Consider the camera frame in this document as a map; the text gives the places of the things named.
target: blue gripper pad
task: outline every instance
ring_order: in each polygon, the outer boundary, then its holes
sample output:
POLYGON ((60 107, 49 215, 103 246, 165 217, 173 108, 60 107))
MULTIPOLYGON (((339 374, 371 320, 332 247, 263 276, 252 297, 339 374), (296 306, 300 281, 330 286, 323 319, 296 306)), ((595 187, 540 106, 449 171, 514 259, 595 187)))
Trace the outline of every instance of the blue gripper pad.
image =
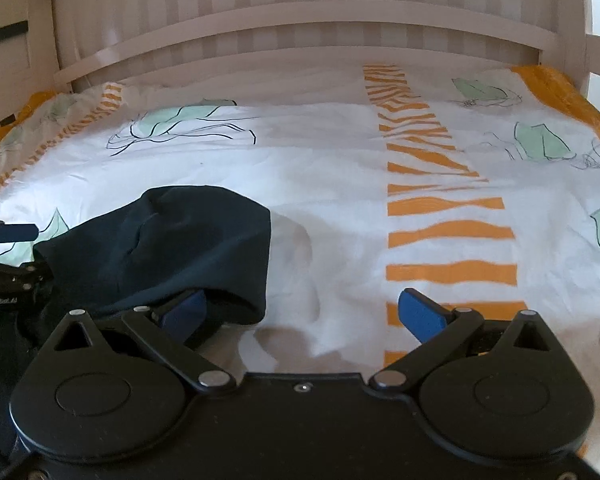
POLYGON ((421 343, 442 332, 452 320, 452 314, 414 288, 405 288, 398 298, 400 322, 421 343))
POLYGON ((160 328, 181 344, 191 337, 206 317, 206 296, 203 289, 186 297, 162 317, 160 328))

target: crib headboard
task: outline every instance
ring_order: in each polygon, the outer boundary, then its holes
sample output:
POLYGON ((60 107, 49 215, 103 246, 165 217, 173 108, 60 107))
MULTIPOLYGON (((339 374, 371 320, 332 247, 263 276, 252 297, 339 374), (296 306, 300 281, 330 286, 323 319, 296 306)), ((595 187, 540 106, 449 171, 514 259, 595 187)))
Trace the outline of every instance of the crib headboard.
POLYGON ((173 86, 317 58, 467 68, 542 62, 582 91, 590 72, 600 74, 590 0, 54 0, 55 39, 49 0, 27 5, 27 73, 36 85, 173 86))
POLYGON ((51 0, 0 0, 0 120, 54 86, 58 56, 51 0))

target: mattress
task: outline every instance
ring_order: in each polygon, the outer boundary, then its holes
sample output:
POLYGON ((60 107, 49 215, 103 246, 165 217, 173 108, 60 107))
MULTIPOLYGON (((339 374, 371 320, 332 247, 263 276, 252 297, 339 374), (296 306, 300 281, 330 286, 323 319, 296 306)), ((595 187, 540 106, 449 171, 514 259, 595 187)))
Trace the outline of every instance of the mattress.
MULTIPOLYGON (((172 185, 271 211, 266 317, 222 328, 208 359, 369 377, 418 345, 397 317, 407 286, 488 319, 530 308, 592 389, 582 452, 600 471, 600 115, 561 74, 343 62, 107 83, 0 142, 0 219, 39 240, 172 185)), ((0 244, 0 262, 31 255, 0 244)))

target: black metal plate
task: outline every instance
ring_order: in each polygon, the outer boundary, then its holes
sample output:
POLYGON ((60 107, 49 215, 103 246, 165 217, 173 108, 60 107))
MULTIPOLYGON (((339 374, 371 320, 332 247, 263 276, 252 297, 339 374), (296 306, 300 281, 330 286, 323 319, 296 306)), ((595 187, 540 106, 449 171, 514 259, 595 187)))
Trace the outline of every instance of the black metal plate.
POLYGON ((250 374, 230 396, 197 396, 173 433, 129 460, 79 466, 38 459, 27 469, 50 480, 553 480, 567 471, 599 478, 573 456, 508 470, 466 462, 437 446, 420 416, 409 397, 379 397, 357 374, 250 374), (299 383, 312 387, 300 393, 299 383))

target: white duvet cover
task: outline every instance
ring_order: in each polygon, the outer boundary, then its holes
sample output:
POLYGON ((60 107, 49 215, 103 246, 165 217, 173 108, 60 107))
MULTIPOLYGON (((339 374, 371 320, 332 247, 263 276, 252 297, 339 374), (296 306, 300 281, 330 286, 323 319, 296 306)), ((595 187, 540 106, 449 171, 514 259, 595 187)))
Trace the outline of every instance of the white duvet cover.
POLYGON ((532 74, 269 67, 57 96, 0 144, 0 219, 46 239, 173 185, 265 205, 266 318, 203 349, 238 376, 368 377, 418 344, 406 286, 493 319, 537 310, 594 393, 600 470, 600 121, 571 94, 544 104, 560 78, 532 74))

